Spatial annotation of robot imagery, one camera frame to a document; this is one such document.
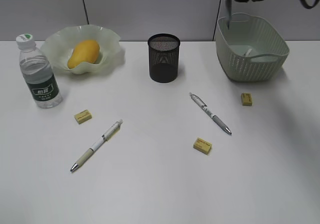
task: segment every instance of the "pen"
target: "pen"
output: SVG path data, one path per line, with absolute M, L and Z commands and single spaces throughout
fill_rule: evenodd
M 192 94 L 191 92 L 189 92 L 189 95 L 191 97 L 191 99 L 222 129 L 224 130 L 226 133 L 228 133 L 229 135 L 231 135 L 231 130 L 229 127 L 227 127 L 226 124 L 223 123 L 222 120 L 220 120 L 219 117 L 217 117 L 216 115 L 214 115 L 211 111 L 209 111 L 208 106 L 204 103 L 203 100 L 201 100 L 197 95 Z
M 70 172 L 74 172 L 79 167 L 81 167 L 98 149 L 102 146 L 104 142 L 107 142 L 110 140 L 110 138 L 116 134 L 117 131 L 120 130 L 120 126 L 124 121 L 121 119 L 117 121 L 115 124 L 113 124 L 109 130 L 107 130 L 99 140 L 97 140 L 92 147 L 90 147 L 71 167 Z

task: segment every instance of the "pen grip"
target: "pen grip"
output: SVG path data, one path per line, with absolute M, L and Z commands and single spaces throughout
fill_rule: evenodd
M 93 154 L 94 151 L 89 148 L 75 163 L 81 167 Z
M 216 115 L 214 115 L 212 117 L 212 120 L 221 128 L 226 128 L 227 127 L 227 125 L 224 124 L 223 121 L 219 117 L 217 117 Z

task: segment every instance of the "bottle cap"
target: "bottle cap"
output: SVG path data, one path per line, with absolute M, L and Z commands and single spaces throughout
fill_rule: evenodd
M 33 49 L 36 47 L 36 42 L 31 34 L 21 34 L 15 39 L 20 50 Z

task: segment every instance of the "black mesh pen holder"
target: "black mesh pen holder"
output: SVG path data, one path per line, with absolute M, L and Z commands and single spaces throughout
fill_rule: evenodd
M 178 76 L 178 37 L 171 34 L 153 35 L 148 40 L 149 74 L 158 83 L 172 82 Z

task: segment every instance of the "pen tip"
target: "pen tip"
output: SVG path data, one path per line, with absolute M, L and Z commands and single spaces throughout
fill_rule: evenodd
M 231 132 L 231 130 L 229 129 L 229 127 L 226 127 L 226 128 L 225 128 L 225 131 L 226 131 L 226 133 L 228 133 L 230 136 L 232 135 L 232 132 Z
M 77 170 L 79 168 L 79 165 L 77 164 L 77 163 L 75 163 L 72 167 L 71 167 L 71 169 L 70 169 L 70 172 L 74 172 L 75 170 Z

